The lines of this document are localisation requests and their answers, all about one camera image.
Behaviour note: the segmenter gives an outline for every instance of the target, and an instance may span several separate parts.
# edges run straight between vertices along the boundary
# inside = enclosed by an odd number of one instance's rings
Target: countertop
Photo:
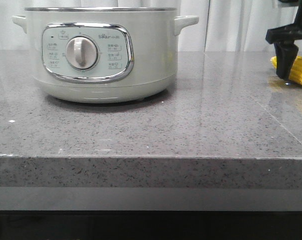
[[[167,90],[96,105],[0,50],[0,210],[302,211],[302,86],[273,54],[181,52]]]

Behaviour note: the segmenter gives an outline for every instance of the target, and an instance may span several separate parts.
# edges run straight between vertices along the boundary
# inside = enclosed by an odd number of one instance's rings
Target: curtain fold
[[[27,49],[26,34],[12,23],[24,7],[176,7],[198,15],[198,25],[183,29],[179,51],[274,51],[267,29],[294,21],[297,8],[274,8],[275,0],[0,0],[0,50]],[[296,41],[302,51],[302,40]]]

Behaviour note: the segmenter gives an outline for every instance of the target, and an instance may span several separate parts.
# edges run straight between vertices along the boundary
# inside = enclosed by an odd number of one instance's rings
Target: corn cob
[[[276,68],[276,57],[271,58],[272,65]],[[291,68],[291,72],[289,75],[289,79],[291,81],[296,82],[297,84],[302,85],[302,56],[297,56],[293,66]]]

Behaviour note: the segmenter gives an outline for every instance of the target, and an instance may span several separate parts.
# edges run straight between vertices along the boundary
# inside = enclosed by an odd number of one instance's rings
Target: chrome bezel
[[[63,7],[26,7],[26,8],[24,8],[24,10],[25,11],[31,11],[31,12],[41,12],[41,11],[43,11],[43,12],[52,12],[52,11],[54,11],[54,12],[63,12],[63,11],[65,11],[65,12],[75,12],[75,11],[77,11],[77,12],[120,12],[120,11],[122,11],[122,12],[162,12],[162,11],[175,11],[176,10],[176,8],[175,7],[77,7],[77,8],[74,8],[74,7],[65,7],[65,8],[63,8]]]
[[[100,77],[74,77],[74,76],[64,76],[64,75],[60,75],[57,74],[55,72],[53,72],[52,70],[50,70],[46,64],[44,63],[44,56],[43,56],[43,35],[44,32],[47,29],[52,29],[52,28],[73,28],[73,27],[77,27],[77,28],[81,28],[81,27],[88,27],[88,28],[104,28],[104,29],[116,29],[118,31],[120,31],[124,38],[125,38],[125,42],[126,42],[126,49],[127,49],[127,54],[128,54],[128,62],[126,67],[124,68],[124,70],[122,70],[121,72],[115,74],[115,75],[110,75],[110,76],[100,76]],[[114,81],[118,81],[121,80],[123,78],[125,78],[128,74],[130,74],[130,72],[133,69],[134,66],[134,52],[133,52],[133,45],[132,45],[132,39],[130,34],[128,33],[128,31],[122,27],[121,25],[118,24],[107,24],[107,23],[95,23],[95,22],[69,22],[69,23],[54,23],[54,24],[49,24],[47,25],[47,27],[43,30],[42,32],[42,42],[41,42],[41,51],[42,51],[42,64],[44,66],[44,68],[54,77],[58,78],[59,80],[68,82],[68,83],[77,83],[77,84],[104,84],[104,83],[109,83],[109,82],[114,82]]]

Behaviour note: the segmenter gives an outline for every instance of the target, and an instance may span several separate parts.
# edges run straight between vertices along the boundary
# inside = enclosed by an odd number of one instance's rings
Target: white cooker
[[[177,73],[181,30],[197,16],[175,8],[27,7],[13,16],[30,40],[33,76],[48,94],[118,103],[166,89]]]

